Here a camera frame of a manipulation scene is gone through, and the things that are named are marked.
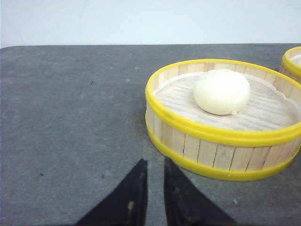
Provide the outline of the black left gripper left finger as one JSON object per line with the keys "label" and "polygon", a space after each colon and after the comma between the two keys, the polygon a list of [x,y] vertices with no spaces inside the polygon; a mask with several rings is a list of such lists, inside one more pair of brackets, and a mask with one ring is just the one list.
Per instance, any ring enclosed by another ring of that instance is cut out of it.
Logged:
{"label": "black left gripper left finger", "polygon": [[117,187],[77,226],[143,226],[148,203],[147,161],[140,159]]}

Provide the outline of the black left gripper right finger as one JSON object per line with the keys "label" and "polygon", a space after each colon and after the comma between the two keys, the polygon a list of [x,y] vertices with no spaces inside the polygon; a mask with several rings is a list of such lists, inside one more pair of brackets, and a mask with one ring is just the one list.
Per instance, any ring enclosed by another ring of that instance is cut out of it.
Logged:
{"label": "black left gripper right finger", "polygon": [[202,194],[168,157],[164,165],[164,199],[169,226],[235,225],[235,221]]}

